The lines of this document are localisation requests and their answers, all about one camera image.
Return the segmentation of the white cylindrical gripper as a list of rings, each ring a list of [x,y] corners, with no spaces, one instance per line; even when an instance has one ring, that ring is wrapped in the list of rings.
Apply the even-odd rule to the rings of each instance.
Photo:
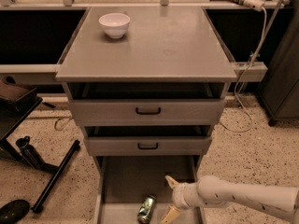
[[[171,224],[180,215],[179,209],[193,209],[203,204],[203,199],[197,191],[196,183],[179,183],[170,175],[165,177],[168,186],[173,190],[173,204],[166,209],[161,224]]]

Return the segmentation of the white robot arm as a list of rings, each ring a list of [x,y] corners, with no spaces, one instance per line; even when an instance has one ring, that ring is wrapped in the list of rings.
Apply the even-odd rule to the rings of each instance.
[[[299,224],[299,188],[232,183],[214,175],[204,175],[193,183],[179,183],[170,175],[165,179],[172,189],[172,203],[162,224],[170,224],[182,210],[224,207],[228,203]]]

